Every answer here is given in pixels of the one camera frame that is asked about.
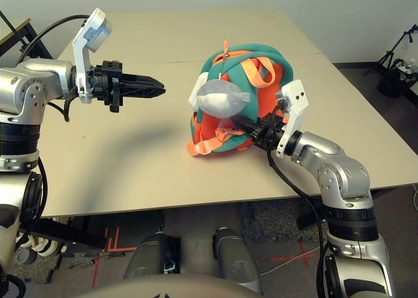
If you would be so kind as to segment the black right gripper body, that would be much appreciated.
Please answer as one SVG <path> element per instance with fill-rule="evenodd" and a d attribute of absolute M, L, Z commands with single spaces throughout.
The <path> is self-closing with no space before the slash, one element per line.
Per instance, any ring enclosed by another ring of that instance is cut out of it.
<path fill-rule="evenodd" d="M 251 133 L 251 141 L 263 150 L 275 149 L 284 134 L 284 126 L 282 116 L 268 113 L 265 117 L 257 119 L 256 128 Z"/>

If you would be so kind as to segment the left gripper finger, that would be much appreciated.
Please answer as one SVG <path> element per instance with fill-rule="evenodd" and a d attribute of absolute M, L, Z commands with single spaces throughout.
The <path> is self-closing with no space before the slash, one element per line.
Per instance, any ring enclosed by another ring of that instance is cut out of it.
<path fill-rule="evenodd" d="M 150 76 L 143 76 L 143 75 L 136 75 L 136 74 L 122 74 L 122 82 L 124 86 L 132 87 L 132 88 L 141 88 L 141 87 L 156 87 L 162 88 L 163 84 L 150 77 Z"/>
<path fill-rule="evenodd" d="M 166 92 L 164 88 L 125 88 L 122 96 L 132 98 L 154 98 L 163 95 Z"/>

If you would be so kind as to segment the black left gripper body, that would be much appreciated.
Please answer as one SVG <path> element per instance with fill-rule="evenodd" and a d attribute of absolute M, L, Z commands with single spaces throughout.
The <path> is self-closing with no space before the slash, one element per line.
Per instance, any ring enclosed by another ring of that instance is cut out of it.
<path fill-rule="evenodd" d="M 92 96 L 109 106 L 110 112 L 119 112 L 123 105 L 121 98 L 122 63 L 103 61 L 90 71 Z"/>

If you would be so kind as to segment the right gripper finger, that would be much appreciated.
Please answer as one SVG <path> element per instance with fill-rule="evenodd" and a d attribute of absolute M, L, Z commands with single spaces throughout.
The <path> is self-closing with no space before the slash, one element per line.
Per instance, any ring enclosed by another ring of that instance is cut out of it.
<path fill-rule="evenodd" d="M 253 122 L 246 117 L 232 117 L 231 122 L 237 129 L 242 130 L 245 133 L 253 133 L 261 127 L 258 123 Z"/>

